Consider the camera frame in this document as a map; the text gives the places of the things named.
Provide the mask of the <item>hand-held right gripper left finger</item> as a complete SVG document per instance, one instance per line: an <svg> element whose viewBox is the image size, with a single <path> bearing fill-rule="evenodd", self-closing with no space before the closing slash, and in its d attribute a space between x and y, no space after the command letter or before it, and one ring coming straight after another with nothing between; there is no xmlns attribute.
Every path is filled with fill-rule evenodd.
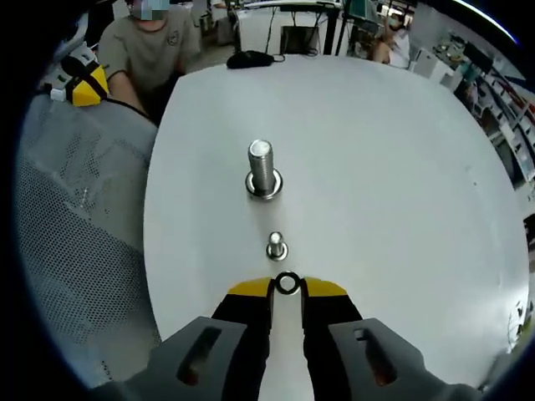
<svg viewBox="0 0 535 401"><path fill-rule="evenodd" d="M122 382L93 388L92 400L256 400L269 356L274 280L228 290L210 317L198 317L150 353Z"/></svg>

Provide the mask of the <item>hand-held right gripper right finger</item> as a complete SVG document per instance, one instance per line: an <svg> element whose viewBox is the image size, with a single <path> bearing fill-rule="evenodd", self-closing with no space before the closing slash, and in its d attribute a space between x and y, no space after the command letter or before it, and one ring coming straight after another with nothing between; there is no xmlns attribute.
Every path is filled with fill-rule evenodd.
<svg viewBox="0 0 535 401"><path fill-rule="evenodd" d="M429 372L422 353L376 318L362 318L339 285L305 277L303 352L317 400L479 400Z"/></svg>

